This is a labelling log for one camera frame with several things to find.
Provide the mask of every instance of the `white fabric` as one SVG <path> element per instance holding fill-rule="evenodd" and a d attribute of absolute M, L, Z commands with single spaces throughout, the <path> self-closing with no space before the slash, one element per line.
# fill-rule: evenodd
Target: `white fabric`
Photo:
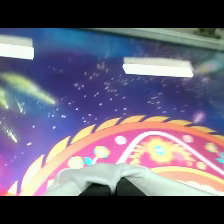
<path fill-rule="evenodd" d="M 122 177 L 126 177 L 148 196 L 213 195 L 159 176 L 146 167 L 99 163 L 78 170 L 62 170 L 45 196 L 78 196 L 92 183 L 108 185 L 111 192 L 114 193 L 117 183 Z"/>

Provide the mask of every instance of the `fluorescent light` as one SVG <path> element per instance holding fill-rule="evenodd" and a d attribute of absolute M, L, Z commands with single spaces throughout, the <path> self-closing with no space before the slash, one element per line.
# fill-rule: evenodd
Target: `fluorescent light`
<path fill-rule="evenodd" d="M 0 35 L 0 56 L 33 60 L 32 39 Z"/>
<path fill-rule="evenodd" d="M 190 62 L 163 58 L 125 58 L 126 74 L 171 77 L 193 77 Z"/>

